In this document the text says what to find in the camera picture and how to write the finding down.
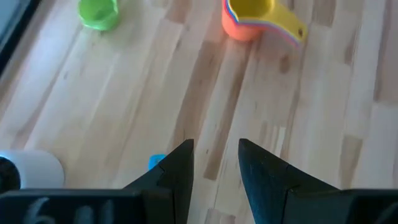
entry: blue plastic piece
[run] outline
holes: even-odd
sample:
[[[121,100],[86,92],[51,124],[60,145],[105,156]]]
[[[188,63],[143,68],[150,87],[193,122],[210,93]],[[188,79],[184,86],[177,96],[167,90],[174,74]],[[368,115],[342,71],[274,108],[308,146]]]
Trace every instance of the blue plastic piece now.
[[[154,168],[162,159],[166,157],[165,154],[156,154],[149,158],[148,170]]]

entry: green plastic cup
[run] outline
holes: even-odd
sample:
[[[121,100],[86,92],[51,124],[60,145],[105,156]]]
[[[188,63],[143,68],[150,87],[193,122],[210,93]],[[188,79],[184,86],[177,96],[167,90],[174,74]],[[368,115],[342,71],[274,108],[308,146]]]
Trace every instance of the green plastic cup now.
[[[81,22],[96,30],[110,30],[119,22],[118,0],[80,0]]]

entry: wooden floor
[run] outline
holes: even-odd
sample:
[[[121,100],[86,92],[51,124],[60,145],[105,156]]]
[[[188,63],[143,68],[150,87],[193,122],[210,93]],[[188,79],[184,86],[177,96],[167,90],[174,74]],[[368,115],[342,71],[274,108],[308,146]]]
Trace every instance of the wooden floor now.
[[[398,187],[398,0],[284,1],[298,50],[228,39],[220,0],[121,0],[112,32],[44,2],[0,85],[0,148],[51,151],[67,187],[123,187],[187,138],[189,223],[253,223],[239,138],[343,189]]]

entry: white cylinder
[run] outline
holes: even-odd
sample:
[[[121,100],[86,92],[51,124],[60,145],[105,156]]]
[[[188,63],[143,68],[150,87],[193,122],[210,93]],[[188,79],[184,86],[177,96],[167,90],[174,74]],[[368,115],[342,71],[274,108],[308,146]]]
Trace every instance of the white cylinder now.
[[[11,161],[18,170],[21,189],[56,189],[63,187],[60,161],[41,150],[0,150],[0,157]]]

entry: measuring cup handle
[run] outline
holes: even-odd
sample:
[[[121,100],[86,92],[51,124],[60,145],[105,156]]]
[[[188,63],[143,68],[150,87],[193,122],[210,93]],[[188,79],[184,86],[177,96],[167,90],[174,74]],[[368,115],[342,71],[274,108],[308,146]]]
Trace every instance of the measuring cup handle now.
[[[280,3],[275,4],[272,12],[267,15],[267,20],[283,29],[297,43],[301,43],[307,36],[307,26]]]

